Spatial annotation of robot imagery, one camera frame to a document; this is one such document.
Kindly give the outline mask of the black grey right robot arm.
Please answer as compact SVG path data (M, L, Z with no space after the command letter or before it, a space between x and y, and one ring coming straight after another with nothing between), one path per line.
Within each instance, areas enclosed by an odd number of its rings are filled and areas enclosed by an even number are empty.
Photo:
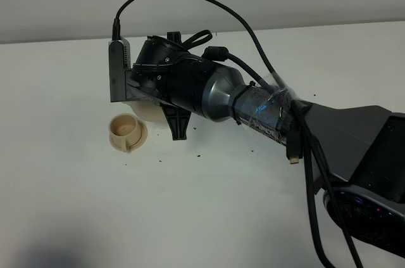
M330 218L341 228L356 265L358 239L404 256L404 115L380 106L335 109L299 99L275 71L263 78L227 48L201 56L197 37L149 36L125 71L126 95L141 95L164 110L174 137L184 137L191 114L233 119L285 147L303 162L309 224L322 246L315 195L323 190Z

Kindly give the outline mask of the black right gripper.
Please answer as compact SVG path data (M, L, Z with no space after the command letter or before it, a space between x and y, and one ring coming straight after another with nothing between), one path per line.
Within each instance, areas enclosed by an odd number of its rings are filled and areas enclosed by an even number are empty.
M127 101L162 103L173 140L187 139L191 112L204 115L204 89L218 64L192 54L190 49L212 38L193 35L182 41L180 32L167 32L166 38L149 36L127 74Z

